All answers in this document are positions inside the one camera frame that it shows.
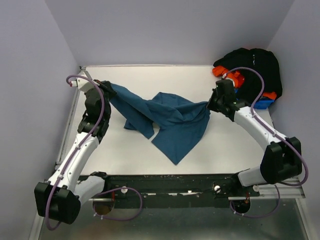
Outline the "teal blue t shirt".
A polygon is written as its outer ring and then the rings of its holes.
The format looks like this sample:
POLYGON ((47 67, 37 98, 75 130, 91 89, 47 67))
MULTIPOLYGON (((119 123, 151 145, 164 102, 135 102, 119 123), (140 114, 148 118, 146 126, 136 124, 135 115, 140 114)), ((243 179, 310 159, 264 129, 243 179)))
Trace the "teal blue t shirt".
POLYGON ((165 92, 147 100, 123 86, 111 86, 116 95, 110 103, 125 117, 124 128, 151 139, 173 164, 180 163, 205 134, 210 120, 206 101, 194 103, 165 92))

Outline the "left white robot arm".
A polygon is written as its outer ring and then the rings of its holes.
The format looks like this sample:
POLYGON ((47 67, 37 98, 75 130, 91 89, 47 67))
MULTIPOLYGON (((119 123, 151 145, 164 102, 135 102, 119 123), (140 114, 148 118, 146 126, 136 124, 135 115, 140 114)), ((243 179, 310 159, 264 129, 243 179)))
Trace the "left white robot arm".
POLYGON ((54 174, 34 189, 37 213, 51 231, 56 229, 51 226, 51 220, 58 225, 72 224, 84 203, 96 195, 107 197, 111 191, 104 172, 94 172, 79 181, 87 161, 109 128, 110 99, 116 96, 109 81, 95 79, 89 80, 89 84, 92 88, 84 93, 85 112, 71 149, 54 174))

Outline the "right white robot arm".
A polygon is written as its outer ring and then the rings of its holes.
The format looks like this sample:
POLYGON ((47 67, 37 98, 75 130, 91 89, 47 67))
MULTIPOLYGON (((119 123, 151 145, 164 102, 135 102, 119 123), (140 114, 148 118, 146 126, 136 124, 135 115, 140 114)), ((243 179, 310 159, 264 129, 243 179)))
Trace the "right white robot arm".
POLYGON ((230 183, 230 191, 234 195, 243 195, 249 186, 277 184, 302 173, 303 164, 297 156, 301 154, 300 141, 277 133, 244 100, 237 100, 231 80, 216 82, 207 108, 241 126, 264 151, 260 166, 236 174, 236 180, 230 183))

